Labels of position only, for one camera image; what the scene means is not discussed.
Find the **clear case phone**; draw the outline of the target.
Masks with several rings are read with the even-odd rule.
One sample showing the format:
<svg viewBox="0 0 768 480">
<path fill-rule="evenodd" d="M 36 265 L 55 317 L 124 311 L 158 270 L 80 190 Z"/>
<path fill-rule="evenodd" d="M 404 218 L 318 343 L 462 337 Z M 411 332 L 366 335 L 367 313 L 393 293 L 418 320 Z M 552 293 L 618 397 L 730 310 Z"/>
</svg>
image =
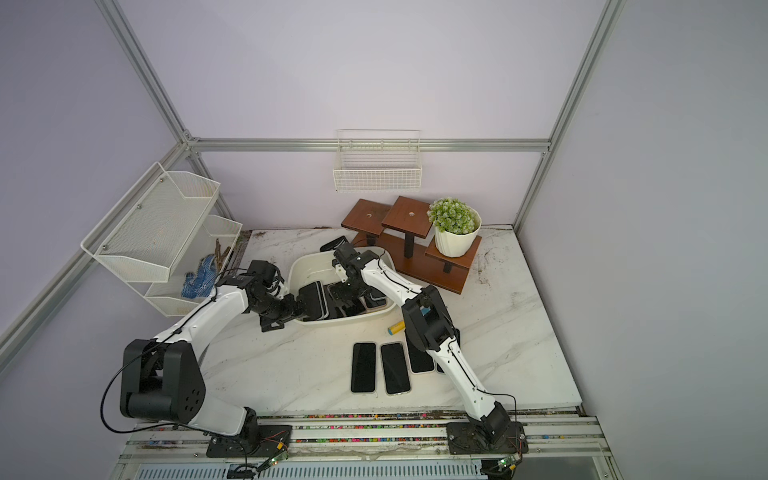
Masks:
<svg viewBox="0 0 768 480">
<path fill-rule="evenodd" d="M 352 393 L 376 390 L 376 344 L 359 342 L 353 346 L 350 389 Z"/>
</svg>

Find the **white plastic storage box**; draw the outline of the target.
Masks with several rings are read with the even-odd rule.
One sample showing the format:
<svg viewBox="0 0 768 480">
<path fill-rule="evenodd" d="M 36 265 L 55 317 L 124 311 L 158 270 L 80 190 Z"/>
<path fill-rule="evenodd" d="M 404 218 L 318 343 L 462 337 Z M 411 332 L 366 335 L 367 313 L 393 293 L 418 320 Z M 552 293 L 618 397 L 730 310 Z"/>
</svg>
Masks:
<svg viewBox="0 0 768 480">
<path fill-rule="evenodd" d="M 305 286 L 319 282 L 328 306 L 325 318 L 305 318 L 299 320 L 301 325 L 325 327 L 359 323 L 378 319 L 393 311 L 396 304 L 373 289 L 353 300 L 354 291 L 341 280 L 334 261 L 334 253 L 326 251 L 305 255 L 293 263 L 287 282 L 289 292 L 297 296 Z"/>
</svg>

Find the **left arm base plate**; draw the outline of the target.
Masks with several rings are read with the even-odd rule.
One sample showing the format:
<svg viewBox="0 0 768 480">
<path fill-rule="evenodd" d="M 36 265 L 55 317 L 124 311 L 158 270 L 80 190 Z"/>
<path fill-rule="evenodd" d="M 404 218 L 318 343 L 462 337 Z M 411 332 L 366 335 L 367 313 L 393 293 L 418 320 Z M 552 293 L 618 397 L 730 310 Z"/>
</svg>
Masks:
<svg viewBox="0 0 768 480">
<path fill-rule="evenodd" d="M 246 425 L 244 432 L 235 437 L 214 435 L 208 444 L 206 456 L 272 458 L 287 450 L 292 430 L 290 425 Z"/>
</svg>

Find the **pink case phone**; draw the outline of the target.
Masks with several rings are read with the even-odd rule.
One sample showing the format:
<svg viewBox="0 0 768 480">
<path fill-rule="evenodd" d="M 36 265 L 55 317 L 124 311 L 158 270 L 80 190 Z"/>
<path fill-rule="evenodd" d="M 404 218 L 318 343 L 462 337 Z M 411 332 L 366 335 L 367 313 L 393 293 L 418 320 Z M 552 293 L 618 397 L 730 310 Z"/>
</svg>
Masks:
<svg viewBox="0 0 768 480">
<path fill-rule="evenodd" d="M 399 395 L 411 390 L 404 346 L 400 342 L 380 347 L 385 390 L 388 395 Z"/>
</svg>

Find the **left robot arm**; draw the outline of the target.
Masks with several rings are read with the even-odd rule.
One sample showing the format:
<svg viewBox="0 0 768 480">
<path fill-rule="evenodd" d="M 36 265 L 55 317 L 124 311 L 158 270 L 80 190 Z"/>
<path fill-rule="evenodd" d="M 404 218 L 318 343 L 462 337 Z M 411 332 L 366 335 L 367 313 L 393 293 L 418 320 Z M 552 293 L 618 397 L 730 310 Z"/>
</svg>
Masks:
<svg viewBox="0 0 768 480">
<path fill-rule="evenodd" d="M 236 318 L 258 315 L 266 331 L 307 313 L 306 303 L 285 287 L 280 270 L 266 261 L 221 278 L 200 306 L 156 336 L 124 350 L 119 409 L 123 416 L 173 423 L 233 439 L 258 436 L 255 412 L 207 391 L 201 358 Z"/>
</svg>

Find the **dark phone bottom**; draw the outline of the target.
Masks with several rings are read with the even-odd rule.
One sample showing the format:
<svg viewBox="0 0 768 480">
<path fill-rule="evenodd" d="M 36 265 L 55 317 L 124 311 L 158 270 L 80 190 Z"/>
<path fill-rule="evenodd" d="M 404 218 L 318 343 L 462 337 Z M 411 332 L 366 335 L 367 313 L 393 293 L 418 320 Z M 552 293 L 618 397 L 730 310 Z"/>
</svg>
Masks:
<svg viewBox="0 0 768 480">
<path fill-rule="evenodd" d="M 372 310 L 384 307 L 387 304 L 387 297 L 378 289 L 370 287 L 363 295 L 363 302 L 367 309 Z"/>
</svg>

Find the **white case phone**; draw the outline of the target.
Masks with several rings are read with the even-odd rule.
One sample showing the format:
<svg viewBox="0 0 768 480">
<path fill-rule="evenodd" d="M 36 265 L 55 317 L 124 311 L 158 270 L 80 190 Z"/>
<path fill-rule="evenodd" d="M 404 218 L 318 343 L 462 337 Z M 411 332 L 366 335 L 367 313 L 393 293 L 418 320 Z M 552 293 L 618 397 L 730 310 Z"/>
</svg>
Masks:
<svg viewBox="0 0 768 480">
<path fill-rule="evenodd" d="M 328 318 L 330 309 L 326 292 L 320 281 L 301 287 L 297 299 L 303 310 L 304 322 L 316 322 Z"/>
</svg>

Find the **light blue case phone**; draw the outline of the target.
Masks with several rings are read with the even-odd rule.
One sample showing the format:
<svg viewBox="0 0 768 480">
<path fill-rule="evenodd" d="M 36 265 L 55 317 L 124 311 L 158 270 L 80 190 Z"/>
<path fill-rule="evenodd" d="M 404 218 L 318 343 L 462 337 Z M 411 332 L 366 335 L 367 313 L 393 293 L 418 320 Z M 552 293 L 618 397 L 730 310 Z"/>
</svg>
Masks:
<svg viewBox="0 0 768 480">
<path fill-rule="evenodd" d="M 406 338 L 406 346 L 412 373 L 421 374 L 435 370 L 435 363 L 428 353 L 418 350 L 409 338 Z"/>
</svg>

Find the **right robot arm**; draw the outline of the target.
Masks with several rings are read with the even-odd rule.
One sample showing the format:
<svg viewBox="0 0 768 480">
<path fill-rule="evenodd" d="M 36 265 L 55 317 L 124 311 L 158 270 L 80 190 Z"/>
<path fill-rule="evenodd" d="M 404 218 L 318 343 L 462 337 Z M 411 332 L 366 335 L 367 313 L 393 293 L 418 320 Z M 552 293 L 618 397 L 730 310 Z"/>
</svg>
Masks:
<svg viewBox="0 0 768 480">
<path fill-rule="evenodd" d="M 489 444 L 523 435 L 518 415 L 510 414 L 485 389 L 463 355 L 454 323 L 435 286 L 407 280 L 384 264 L 378 254 L 359 251 L 350 243 L 337 246 L 333 256 L 334 268 L 347 290 L 364 294 L 375 289 L 401 308 L 406 337 L 443 370 L 459 393 L 470 424 Z"/>
</svg>

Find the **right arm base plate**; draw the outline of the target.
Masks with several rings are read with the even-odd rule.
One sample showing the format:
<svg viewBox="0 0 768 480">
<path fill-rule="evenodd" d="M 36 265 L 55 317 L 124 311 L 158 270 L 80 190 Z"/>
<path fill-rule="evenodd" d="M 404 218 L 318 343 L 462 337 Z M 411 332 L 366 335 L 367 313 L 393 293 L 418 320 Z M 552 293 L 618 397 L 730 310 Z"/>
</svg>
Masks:
<svg viewBox="0 0 768 480">
<path fill-rule="evenodd" d="M 446 425 L 448 449 L 452 455 L 521 454 L 529 452 L 523 424 L 511 422 L 495 437 L 469 422 L 451 422 Z"/>
</svg>

